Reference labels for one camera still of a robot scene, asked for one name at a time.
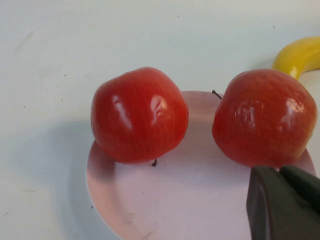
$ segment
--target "toy apple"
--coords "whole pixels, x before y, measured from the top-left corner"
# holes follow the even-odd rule
[[[92,100],[94,138],[120,163],[155,160],[174,149],[185,136],[188,121],[188,106],[179,88],[152,67],[103,83]]]
[[[247,166],[281,167],[302,155],[317,122],[305,87],[273,69],[245,71],[228,85],[212,135],[230,159]]]

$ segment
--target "banana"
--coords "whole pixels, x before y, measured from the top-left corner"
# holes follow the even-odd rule
[[[297,80],[304,72],[320,69],[320,36],[309,36],[288,44],[277,54],[272,68]]]

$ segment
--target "apple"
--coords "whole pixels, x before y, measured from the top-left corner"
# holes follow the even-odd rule
[[[237,75],[216,109],[212,135],[230,159],[249,167],[296,162],[312,136],[318,110],[292,76],[273,69]]]
[[[94,138],[107,155],[124,164],[155,160],[174,149],[188,122],[188,106],[179,88],[152,67],[103,83],[92,100]]]

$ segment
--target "yellow banana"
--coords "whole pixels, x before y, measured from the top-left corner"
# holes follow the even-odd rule
[[[304,72],[320,69],[320,36],[309,36],[285,46],[272,68],[298,79]]]

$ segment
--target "red apple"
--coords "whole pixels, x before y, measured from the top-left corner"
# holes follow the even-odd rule
[[[229,83],[212,135],[240,164],[281,167],[302,155],[317,114],[314,99],[293,77],[273,69],[245,71]]]
[[[188,106],[163,72],[143,67],[103,83],[95,92],[91,127],[103,151],[120,163],[154,160],[185,136]]]

